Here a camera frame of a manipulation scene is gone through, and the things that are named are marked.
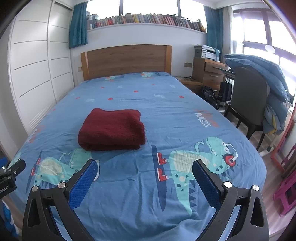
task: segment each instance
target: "wooden nightstand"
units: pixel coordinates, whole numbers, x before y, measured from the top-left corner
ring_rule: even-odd
[[[224,73],[215,67],[227,69],[223,63],[205,58],[194,58],[192,78],[218,92],[220,90],[220,82],[224,80]]]
[[[174,76],[177,80],[179,80],[183,85],[185,85],[188,89],[190,89],[195,94],[200,94],[200,89],[202,88],[203,84],[198,82],[192,78],[184,78],[181,76]]]

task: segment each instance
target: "bed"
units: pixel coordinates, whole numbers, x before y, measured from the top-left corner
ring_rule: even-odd
[[[10,197],[23,213],[30,188],[67,181],[99,160],[99,177],[75,209],[95,240],[196,240],[215,209],[192,174],[201,159],[222,181],[263,187],[266,168],[246,137],[170,75],[171,46],[128,45],[81,54],[84,82],[29,136],[11,164],[25,160]],[[77,136],[94,108],[137,109],[146,144],[139,150],[85,151]],[[238,209],[220,240],[225,240]],[[56,210],[58,227],[70,240]]]

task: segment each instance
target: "wall socket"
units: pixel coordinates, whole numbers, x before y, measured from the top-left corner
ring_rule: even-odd
[[[192,63],[184,63],[184,67],[192,68]]]

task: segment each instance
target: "white wardrobe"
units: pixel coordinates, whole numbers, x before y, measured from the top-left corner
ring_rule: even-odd
[[[32,0],[13,20],[8,44],[10,86],[30,135],[47,112],[74,88],[68,32],[72,11]]]

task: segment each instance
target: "folded red blanket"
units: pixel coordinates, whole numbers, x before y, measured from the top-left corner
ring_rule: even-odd
[[[144,145],[144,124],[137,110],[95,108],[85,119],[78,143],[85,150],[131,150]]]

